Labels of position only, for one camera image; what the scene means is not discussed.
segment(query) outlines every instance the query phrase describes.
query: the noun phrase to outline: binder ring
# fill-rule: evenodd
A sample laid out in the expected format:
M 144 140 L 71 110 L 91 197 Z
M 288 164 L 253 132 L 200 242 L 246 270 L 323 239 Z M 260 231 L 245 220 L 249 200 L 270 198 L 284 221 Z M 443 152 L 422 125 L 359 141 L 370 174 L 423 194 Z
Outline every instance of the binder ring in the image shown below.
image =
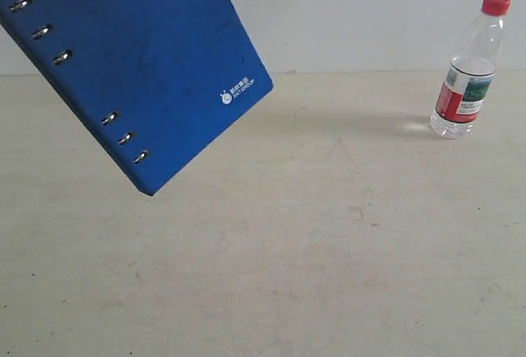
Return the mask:
M 53 27 L 50 24 L 44 25 L 39 30 L 31 34 L 34 40 L 42 39 Z
M 144 159 L 150 155 L 150 151 L 149 150 L 144 150 L 142 151 L 134 160 L 133 160 L 133 164 L 135 165 L 138 165 L 139 163 L 141 163 L 142 161 L 144 161 Z
M 110 124 L 113 121 L 115 121 L 115 118 L 117 118 L 117 117 L 118 117 L 118 113 L 117 112 L 112 112 L 112 113 L 108 114 L 105 118 L 103 118 L 102 125 L 107 126 L 108 124 Z
M 62 51 L 57 57 L 53 58 L 53 63 L 55 65 L 60 65 L 64 61 L 66 61 L 68 58 L 70 58 L 73 55 L 73 52 L 71 50 Z
M 9 5 L 9 10 L 13 13 L 17 13 L 32 2 L 33 0 L 18 0 Z
M 133 138 L 133 135 L 133 132 L 128 132 L 126 135 L 119 139 L 118 144 L 120 146 L 127 144 L 130 141 L 130 139 Z

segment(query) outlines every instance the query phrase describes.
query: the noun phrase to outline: water bottle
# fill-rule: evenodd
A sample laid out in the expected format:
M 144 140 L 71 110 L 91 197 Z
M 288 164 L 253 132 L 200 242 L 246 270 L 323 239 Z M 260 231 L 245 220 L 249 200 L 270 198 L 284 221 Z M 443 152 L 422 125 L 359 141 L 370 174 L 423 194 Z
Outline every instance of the water bottle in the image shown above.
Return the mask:
M 431 116 L 431 127 L 439 135 L 457 138 L 472 130 L 496 74 L 509 8 L 510 0 L 484 0 L 461 36 Z

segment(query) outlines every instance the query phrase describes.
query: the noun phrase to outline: white wall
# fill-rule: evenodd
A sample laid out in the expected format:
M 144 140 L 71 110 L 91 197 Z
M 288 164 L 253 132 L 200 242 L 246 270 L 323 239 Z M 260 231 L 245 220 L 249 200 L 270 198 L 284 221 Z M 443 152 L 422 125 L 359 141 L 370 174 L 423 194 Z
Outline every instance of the white wall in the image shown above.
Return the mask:
M 272 72 L 443 69 L 482 0 L 233 0 Z M 526 0 L 512 0 L 502 67 L 526 68 Z M 0 74 L 36 73 L 0 32 Z

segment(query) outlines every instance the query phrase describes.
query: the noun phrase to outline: table surface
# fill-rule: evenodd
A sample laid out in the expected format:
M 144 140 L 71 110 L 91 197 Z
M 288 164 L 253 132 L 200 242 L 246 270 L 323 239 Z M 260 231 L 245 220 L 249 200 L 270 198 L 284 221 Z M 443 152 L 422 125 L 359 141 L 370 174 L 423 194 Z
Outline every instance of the table surface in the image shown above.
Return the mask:
M 0 77 L 0 355 L 523 356 L 526 72 L 283 75 L 155 197 Z

